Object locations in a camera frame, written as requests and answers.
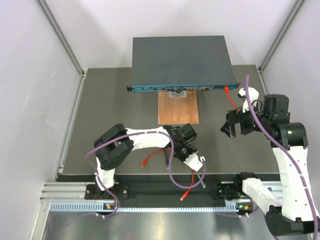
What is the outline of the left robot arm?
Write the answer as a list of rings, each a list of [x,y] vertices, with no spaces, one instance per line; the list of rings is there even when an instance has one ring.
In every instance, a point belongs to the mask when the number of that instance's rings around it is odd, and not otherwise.
[[[116,140],[95,152],[97,162],[96,192],[102,198],[109,198],[114,191],[114,176],[130,152],[147,148],[172,149],[173,157],[199,171],[203,163],[198,150],[190,142],[197,137],[191,124],[183,126],[164,125],[153,129],[131,129],[118,123],[101,135],[93,144],[95,148]]]

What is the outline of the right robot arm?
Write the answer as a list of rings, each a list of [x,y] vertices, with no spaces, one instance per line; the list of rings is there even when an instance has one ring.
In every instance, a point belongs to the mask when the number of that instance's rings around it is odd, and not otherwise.
[[[268,230],[274,237],[308,235],[316,240],[320,232],[320,214],[314,204],[307,167],[308,138],[304,125],[291,122],[289,98],[282,94],[267,94],[258,108],[259,94],[238,93],[243,106],[226,113],[220,129],[231,139],[240,133],[260,132],[270,141],[278,165],[282,198],[263,185],[257,174],[238,173],[233,179],[233,195],[250,197],[265,216]]]

